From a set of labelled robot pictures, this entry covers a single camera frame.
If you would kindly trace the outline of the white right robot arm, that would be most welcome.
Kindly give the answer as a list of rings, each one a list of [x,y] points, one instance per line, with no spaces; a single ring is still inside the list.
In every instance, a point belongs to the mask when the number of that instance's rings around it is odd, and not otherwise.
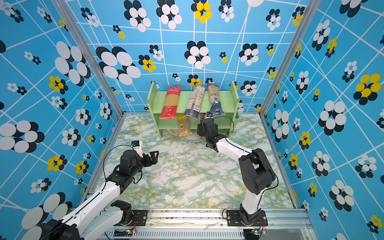
[[[242,180],[247,188],[245,199],[240,205],[240,217],[246,226],[263,219],[260,203],[266,190],[278,180],[263,150],[248,149],[231,141],[218,132],[218,125],[213,118],[201,120],[198,135],[206,139],[206,146],[224,154],[239,163]]]

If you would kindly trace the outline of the dark blue spaghetti box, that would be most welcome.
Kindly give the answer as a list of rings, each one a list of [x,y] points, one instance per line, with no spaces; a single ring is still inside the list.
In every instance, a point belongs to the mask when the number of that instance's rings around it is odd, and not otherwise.
[[[205,120],[207,118],[207,114],[206,113],[200,113],[200,119],[201,121],[202,120]]]

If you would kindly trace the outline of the green wooden shelf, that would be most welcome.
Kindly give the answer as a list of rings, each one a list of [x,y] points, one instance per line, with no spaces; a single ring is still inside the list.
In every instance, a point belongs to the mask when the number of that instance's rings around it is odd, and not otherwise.
[[[177,108],[178,114],[183,114],[185,112],[191,93],[191,91],[181,91]],[[147,106],[160,137],[163,136],[164,130],[176,130],[179,128],[178,118],[160,119],[166,94],[166,91],[158,91],[155,82],[151,83],[151,88],[147,97]],[[225,115],[214,116],[214,122],[218,125],[218,129],[230,132],[234,129],[234,126],[236,126],[237,121],[240,119],[238,114],[240,98],[235,82],[231,82],[229,91],[220,91],[220,101]]]

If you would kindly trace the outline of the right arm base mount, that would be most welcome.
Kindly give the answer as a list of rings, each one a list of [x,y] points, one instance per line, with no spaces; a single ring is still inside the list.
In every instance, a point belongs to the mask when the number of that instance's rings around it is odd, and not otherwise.
[[[268,220],[264,210],[258,210],[254,214],[248,214],[244,209],[223,210],[222,215],[229,227],[267,227]]]

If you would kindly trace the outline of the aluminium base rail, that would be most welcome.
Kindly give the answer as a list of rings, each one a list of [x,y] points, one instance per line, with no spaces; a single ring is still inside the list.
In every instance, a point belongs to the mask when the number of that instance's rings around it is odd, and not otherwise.
[[[307,212],[266,210],[267,227],[229,227],[223,210],[147,209],[145,226],[113,226],[96,240],[315,240]]]

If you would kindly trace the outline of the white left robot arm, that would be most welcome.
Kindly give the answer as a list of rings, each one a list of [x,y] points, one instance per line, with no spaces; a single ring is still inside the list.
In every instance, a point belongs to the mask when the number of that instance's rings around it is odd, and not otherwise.
[[[138,224],[130,203],[117,200],[129,185],[136,182],[135,175],[143,168],[157,164],[159,151],[139,154],[124,151],[120,164],[106,178],[102,187],[79,207],[59,220],[42,224],[41,240],[96,240],[115,225]]]

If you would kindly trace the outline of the yellow label spaghetti bag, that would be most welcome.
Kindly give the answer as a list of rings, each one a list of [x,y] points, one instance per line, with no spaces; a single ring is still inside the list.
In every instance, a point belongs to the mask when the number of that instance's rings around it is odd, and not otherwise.
[[[179,136],[184,137],[187,135],[192,135],[190,130],[190,119],[189,117],[184,117],[184,114],[178,114],[178,123],[179,123]]]

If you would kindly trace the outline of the aluminium frame post left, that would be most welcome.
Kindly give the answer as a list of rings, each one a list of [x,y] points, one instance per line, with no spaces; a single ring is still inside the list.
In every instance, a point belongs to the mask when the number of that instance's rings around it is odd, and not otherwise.
[[[94,73],[95,78],[98,80],[102,90],[110,100],[112,106],[115,108],[119,117],[122,118],[124,116],[124,111],[121,105],[119,104],[117,98],[112,93],[111,86],[109,85],[100,66],[98,65],[97,60],[93,56],[93,52],[87,44],[84,34],[80,30],[79,26],[76,24],[73,14],[70,13],[70,8],[67,6],[65,1],[52,1],[52,3],[54,4],[60,16],[63,18],[65,24],[68,26],[74,41],[83,53],[86,61],[89,63],[89,66],[92,72]]]

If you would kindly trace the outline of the aluminium frame post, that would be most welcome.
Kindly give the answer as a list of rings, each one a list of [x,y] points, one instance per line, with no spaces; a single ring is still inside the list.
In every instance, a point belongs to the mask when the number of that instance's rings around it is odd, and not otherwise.
[[[73,14],[70,13],[70,8],[67,6],[65,1],[52,1],[52,3],[54,4],[60,16],[63,18],[65,24],[68,26],[74,41],[83,53],[86,61],[89,63],[89,66],[92,72],[94,73],[95,78],[98,80],[102,90],[110,100],[112,106],[115,108],[119,117],[122,118],[124,116],[124,111],[121,105],[119,104],[117,98],[112,93],[111,86],[109,85],[100,66],[98,65],[97,60],[93,56],[93,52],[87,44],[84,34],[80,30],[79,26],[76,24]]]
[[[262,118],[265,114],[265,112],[268,110],[269,105],[271,104],[275,91],[277,90],[279,84],[284,78],[284,74],[286,73],[293,57],[294,53],[296,52],[297,47],[301,43],[301,40],[303,39],[305,33],[308,30],[309,25],[312,22],[312,19],[316,13],[317,8],[319,7],[321,3],[321,0],[312,0],[309,1],[306,9],[304,18],[301,20],[301,23],[297,27],[297,30],[295,31],[295,34],[292,38],[291,43],[289,44],[289,47],[282,59],[282,62],[278,68],[277,76],[274,78],[271,87],[267,93],[267,96],[263,102],[262,109],[259,112],[260,118]]]

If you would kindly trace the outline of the clear blue-end spaghetti bag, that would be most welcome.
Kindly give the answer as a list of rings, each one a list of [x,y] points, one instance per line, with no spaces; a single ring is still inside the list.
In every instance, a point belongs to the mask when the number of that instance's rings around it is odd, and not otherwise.
[[[209,97],[211,101],[211,109],[210,112],[213,115],[224,115],[222,105],[220,102],[220,91],[217,84],[214,82],[208,83],[207,85],[209,91]]]

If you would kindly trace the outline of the red spaghetti bag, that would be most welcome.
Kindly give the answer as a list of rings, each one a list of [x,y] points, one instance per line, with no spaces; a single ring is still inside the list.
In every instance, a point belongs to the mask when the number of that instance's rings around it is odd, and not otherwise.
[[[176,117],[181,88],[181,86],[168,87],[160,119],[174,119]]]

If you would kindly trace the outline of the aluminium frame post right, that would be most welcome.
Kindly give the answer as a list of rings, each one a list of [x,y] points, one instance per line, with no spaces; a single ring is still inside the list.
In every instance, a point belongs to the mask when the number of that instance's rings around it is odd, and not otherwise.
[[[301,20],[301,23],[297,27],[297,30],[295,31],[295,34],[292,38],[291,43],[289,44],[289,47],[282,59],[282,62],[278,68],[277,76],[274,78],[271,87],[267,93],[267,96],[263,102],[262,109],[259,112],[260,118],[262,118],[265,114],[265,112],[268,110],[269,105],[271,104],[275,91],[277,90],[279,84],[284,78],[284,74],[286,73],[293,57],[294,53],[296,52],[297,47],[301,43],[301,40],[303,39],[305,33],[308,30],[309,25],[312,22],[312,19],[316,13],[317,8],[319,7],[321,3],[321,0],[312,0],[309,1],[306,9],[304,18]]]

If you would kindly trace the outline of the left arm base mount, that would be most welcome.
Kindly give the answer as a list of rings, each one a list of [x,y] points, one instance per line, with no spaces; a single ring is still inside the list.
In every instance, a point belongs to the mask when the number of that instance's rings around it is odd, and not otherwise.
[[[133,210],[132,205],[128,202],[116,200],[111,203],[108,210],[120,213],[122,216],[118,218],[118,222],[115,226],[145,226],[148,217],[148,210]]]

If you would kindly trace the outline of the blue label spaghetti bag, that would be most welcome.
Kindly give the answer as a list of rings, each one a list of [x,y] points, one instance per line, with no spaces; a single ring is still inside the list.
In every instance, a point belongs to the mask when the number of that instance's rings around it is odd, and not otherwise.
[[[187,108],[184,112],[185,118],[197,119],[199,117],[205,91],[206,91],[206,88],[203,86],[197,86],[193,90],[189,98]]]

